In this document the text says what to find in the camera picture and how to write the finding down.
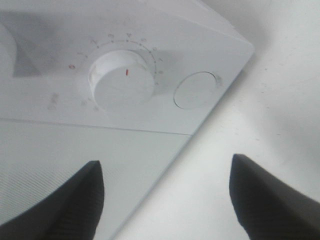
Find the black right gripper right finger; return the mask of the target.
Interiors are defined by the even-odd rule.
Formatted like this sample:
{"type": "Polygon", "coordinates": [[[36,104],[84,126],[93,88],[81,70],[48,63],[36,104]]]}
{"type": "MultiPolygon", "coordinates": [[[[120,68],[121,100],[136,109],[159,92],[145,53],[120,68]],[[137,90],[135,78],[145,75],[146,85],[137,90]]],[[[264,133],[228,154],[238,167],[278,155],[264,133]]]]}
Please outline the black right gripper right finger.
{"type": "Polygon", "coordinates": [[[239,224],[251,240],[318,240],[320,204],[244,154],[234,154],[229,195],[239,224]]]}

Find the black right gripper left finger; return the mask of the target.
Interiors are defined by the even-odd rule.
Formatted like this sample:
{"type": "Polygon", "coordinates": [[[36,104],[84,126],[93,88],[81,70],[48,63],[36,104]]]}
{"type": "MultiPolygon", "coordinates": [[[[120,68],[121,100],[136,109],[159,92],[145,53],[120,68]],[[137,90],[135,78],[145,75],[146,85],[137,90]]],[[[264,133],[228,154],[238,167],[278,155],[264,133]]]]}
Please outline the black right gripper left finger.
{"type": "Polygon", "coordinates": [[[39,203],[0,226],[2,240],[92,240],[104,207],[100,161],[89,161],[39,203]]]}

